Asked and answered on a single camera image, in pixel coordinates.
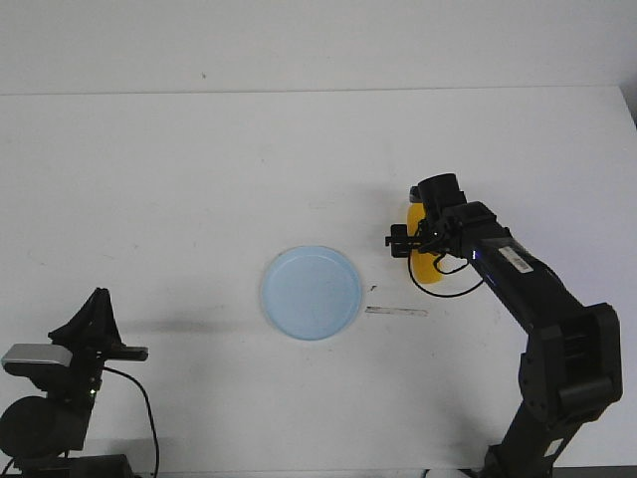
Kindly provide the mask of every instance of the light blue dish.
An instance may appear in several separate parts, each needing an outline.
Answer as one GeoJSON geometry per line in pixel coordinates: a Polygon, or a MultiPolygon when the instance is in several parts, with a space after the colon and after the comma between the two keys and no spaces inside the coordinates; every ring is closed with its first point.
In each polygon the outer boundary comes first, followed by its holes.
{"type": "Polygon", "coordinates": [[[321,246],[297,247],[268,268],[261,300],[270,321],[303,341],[333,336],[356,317],[360,279],[340,253],[321,246]]]}

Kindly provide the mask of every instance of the white surface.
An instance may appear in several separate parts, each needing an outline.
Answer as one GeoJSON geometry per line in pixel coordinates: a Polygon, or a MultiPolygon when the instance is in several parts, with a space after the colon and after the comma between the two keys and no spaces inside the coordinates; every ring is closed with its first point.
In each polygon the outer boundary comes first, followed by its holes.
{"type": "MultiPolygon", "coordinates": [[[[446,171],[584,304],[616,308],[624,399],[558,464],[634,463],[637,135],[616,88],[5,97],[0,148],[0,350],[108,287],[124,341],[150,349],[121,367],[148,388],[164,471],[480,465],[520,402],[524,334],[487,289],[420,294],[383,247],[409,186],[446,171]],[[285,337],[260,281],[303,244],[353,262],[363,310],[427,317],[285,337]]],[[[105,382],[87,449],[147,470],[141,397],[105,382]]],[[[33,391],[3,376],[0,408],[33,391]]]]}
{"type": "Polygon", "coordinates": [[[634,0],[5,1],[0,93],[634,88],[635,25],[634,0]]]}

